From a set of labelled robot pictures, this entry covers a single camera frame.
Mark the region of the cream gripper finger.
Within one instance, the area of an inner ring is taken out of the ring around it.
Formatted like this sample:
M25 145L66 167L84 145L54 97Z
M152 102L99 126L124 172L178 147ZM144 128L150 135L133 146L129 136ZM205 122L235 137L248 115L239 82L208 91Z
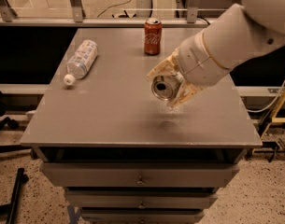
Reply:
M178 72L178 52L175 50L170 56L154 66L147 74L148 80L160 76L174 76Z
M203 89L203 86L197 86L188 81L183 81L179 86L178 93L175 98L168 101L167 105L170 107L182 105L192 99L197 92L202 91Z

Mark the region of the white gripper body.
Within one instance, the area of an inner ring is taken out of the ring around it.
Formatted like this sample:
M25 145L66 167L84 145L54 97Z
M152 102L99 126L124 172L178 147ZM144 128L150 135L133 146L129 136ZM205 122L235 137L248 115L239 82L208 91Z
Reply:
M178 70L188 82L203 87L217 84L230 72L208 50L203 32L185 39L179 45Z

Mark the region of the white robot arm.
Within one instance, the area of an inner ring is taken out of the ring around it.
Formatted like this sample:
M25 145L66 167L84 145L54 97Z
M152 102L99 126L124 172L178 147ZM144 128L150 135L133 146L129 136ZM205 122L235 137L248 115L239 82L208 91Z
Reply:
M170 107L216 85L240 64L285 46L285 0L241 0L147 74Z

